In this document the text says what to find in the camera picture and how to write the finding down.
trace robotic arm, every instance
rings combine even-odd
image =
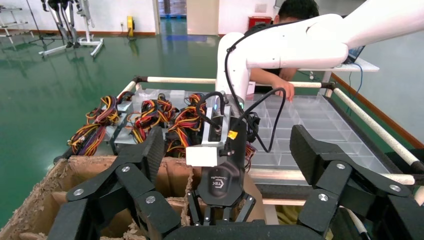
[[[271,25],[249,36],[239,32],[219,42],[215,89],[230,93],[228,75],[239,100],[244,101],[251,68],[332,68],[349,49],[411,34],[424,29],[424,2],[398,5],[368,0],[347,17],[326,14],[308,20]],[[236,43],[235,49],[227,51]]]

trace torn cardboard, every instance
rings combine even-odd
[[[116,156],[73,156],[68,161],[60,160],[14,211],[9,222],[0,231],[0,240],[47,239],[60,206],[67,202],[67,191],[109,168],[115,158]],[[165,157],[156,179],[156,190],[164,195],[181,216],[183,227],[189,226],[191,221],[187,193],[197,187],[201,176],[200,168],[187,166],[185,162],[183,158]],[[244,178],[244,190],[256,199],[248,221],[264,220],[261,193],[248,174]],[[199,203],[202,207],[205,206],[201,201]],[[116,214],[101,233],[102,240],[146,239],[127,209]]]

